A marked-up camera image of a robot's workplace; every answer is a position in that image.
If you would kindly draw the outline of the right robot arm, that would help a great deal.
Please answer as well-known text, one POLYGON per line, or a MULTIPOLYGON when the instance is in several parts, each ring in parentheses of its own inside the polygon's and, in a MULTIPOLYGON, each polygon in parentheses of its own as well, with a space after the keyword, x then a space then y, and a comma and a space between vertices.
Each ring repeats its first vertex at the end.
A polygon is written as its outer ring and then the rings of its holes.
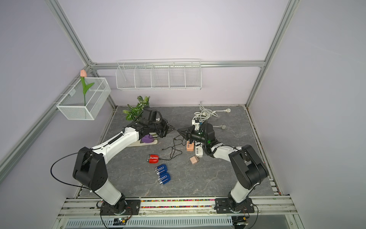
POLYGON ((189 143, 200 143, 208 156, 231 163, 237 183, 229 192, 227 202, 216 208, 234 213, 242 211, 249 203, 249 194, 269 176, 265 163, 254 148, 251 145, 239 148, 221 143, 208 122, 204 122, 198 130, 191 126, 179 129, 178 132, 189 143))

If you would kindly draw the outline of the red electric shaver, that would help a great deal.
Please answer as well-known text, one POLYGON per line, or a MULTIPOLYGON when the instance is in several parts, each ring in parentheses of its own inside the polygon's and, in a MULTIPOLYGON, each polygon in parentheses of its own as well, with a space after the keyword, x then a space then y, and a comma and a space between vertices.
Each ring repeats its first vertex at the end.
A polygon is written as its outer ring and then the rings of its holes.
POLYGON ((159 156, 150 154, 147 158, 147 162, 150 164, 156 164, 159 162, 159 156))

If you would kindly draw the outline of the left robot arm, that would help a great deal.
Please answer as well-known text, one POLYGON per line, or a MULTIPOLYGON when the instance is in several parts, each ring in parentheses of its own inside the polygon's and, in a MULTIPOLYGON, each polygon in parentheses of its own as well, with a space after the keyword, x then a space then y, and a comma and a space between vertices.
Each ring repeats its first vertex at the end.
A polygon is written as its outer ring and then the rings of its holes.
POLYGON ((127 202, 125 195, 109 180, 107 164, 114 156, 144 136, 156 133, 158 137, 163 138, 172 130, 173 127, 159 111, 146 107, 114 137, 93 148, 83 147, 75 153, 72 177, 103 199, 113 214, 121 215, 126 212, 127 202))

